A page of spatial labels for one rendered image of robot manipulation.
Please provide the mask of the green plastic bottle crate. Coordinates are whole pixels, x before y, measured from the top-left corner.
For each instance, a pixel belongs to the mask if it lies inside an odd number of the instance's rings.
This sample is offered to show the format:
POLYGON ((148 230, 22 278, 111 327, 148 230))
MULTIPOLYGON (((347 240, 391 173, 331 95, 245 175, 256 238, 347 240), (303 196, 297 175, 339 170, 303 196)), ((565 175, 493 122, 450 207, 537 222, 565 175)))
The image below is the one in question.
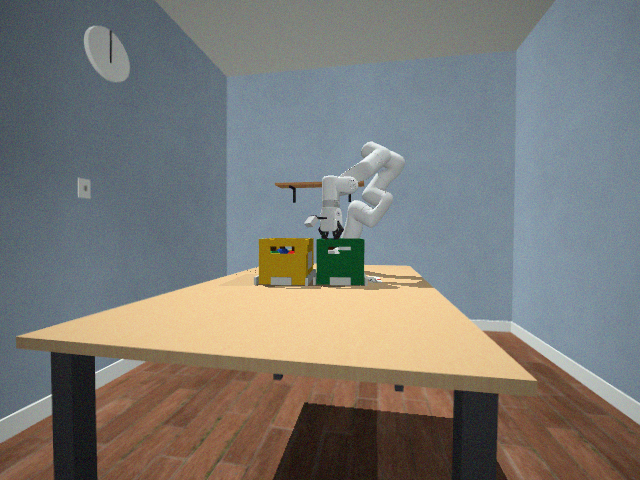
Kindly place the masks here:
POLYGON ((360 238, 317 239, 316 284, 330 285, 330 277, 351 277, 351 285, 364 285, 364 246, 360 238), (328 254, 328 247, 351 250, 328 254))

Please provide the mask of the yellow crate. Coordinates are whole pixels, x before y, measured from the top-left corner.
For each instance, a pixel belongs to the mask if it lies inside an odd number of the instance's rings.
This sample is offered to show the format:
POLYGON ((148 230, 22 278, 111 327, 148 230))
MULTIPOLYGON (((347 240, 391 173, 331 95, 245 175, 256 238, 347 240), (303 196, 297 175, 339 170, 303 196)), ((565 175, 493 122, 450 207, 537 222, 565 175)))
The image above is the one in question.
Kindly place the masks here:
POLYGON ((292 285, 305 285, 313 270, 314 238, 259 239, 259 284, 271 284, 271 277, 292 277, 292 285), (271 246, 295 247, 294 254, 270 254, 271 246))

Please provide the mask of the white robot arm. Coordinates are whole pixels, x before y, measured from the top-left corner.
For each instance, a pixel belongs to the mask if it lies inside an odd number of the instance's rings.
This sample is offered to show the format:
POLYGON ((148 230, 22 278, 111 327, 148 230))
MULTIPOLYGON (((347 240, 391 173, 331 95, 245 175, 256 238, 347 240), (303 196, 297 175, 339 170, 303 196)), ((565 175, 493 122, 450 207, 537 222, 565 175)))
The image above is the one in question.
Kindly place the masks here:
POLYGON ((375 208, 358 200, 351 202, 341 238, 360 238, 363 224, 370 228, 378 224, 393 201, 392 194, 385 189, 405 166, 402 156, 374 142, 362 147, 361 156, 365 159, 339 177, 322 179, 322 207, 339 207, 339 196, 354 193, 358 182, 372 177, 382 167, 387 168, 374 176, 362 194, 363 200, 375 208))

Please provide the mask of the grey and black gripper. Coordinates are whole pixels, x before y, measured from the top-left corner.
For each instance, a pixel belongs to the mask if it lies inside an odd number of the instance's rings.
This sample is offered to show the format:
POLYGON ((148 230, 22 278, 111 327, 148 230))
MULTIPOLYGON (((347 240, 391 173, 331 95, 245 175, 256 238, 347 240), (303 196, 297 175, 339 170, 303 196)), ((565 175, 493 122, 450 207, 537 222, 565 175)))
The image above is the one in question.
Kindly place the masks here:
POLYGON ((329 239, 327 238, 329 231, 333 233, 333 239, 339 239, 340 235, 344 231, 341 208, 322 207, 321 217, 327 217, 327 219, 320 219, 320 227, 318 231, 320 232, 322 239, 329 239))

